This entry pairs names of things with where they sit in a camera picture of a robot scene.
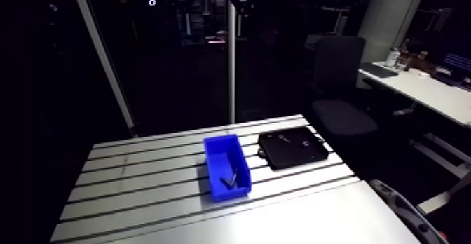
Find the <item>chair backrest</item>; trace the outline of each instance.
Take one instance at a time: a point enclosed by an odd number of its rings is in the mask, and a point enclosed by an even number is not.
[[[315,51],[313,85],[326,93],[341,94],[353,89],[364,43],[363,38],[355,36],[325,36],[311,44],[308,49]]]

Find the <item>white column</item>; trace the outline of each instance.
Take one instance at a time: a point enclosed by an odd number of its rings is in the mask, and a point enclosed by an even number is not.
[[[371,0],[358,32],[367,40],[362,62],[383,61],[399,46],[421,0]]]

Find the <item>glass wall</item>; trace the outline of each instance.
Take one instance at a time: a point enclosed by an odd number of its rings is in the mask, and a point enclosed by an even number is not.
[[[309,36],[357,36],[370,0],[241,0],[237,121],[300,114]]]
[[[139,135],[228,123],[226,0],[88,0]]]

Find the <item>chair seat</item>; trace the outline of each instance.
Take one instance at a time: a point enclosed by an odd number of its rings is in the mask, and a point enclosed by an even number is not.
[[[332,135],[366,135],[378,130],[378,125],[363,111],[342,100],[316,100],[313,113]]]

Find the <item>bottle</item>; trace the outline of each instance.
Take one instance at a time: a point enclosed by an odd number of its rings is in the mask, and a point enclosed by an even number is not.
[[[391,52],[388,55],[388,59],[386,59],[385,66],[387,67],[394,67],[396,65],[396,61],[399,58],[401,53],[397,50],[396,47],[391,49]]]

